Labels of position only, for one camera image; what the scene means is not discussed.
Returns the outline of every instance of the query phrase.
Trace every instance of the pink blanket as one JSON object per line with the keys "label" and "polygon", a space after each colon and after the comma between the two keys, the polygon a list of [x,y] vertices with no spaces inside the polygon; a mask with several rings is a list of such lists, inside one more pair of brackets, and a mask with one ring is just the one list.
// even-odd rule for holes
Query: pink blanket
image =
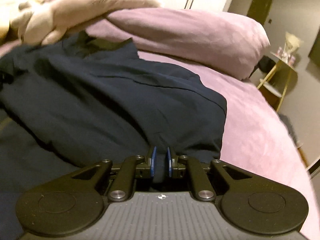
{"label": "pink blanket", "polygon": [[319,210],[309,175],[286,127],[256,87],[199,64],[147,52],[139,55],[145,60],[187,68],[198,74],[206,87],[227,99],[221,159],[301,192],[309,204],[301,233],[310,240],[319,240]]}

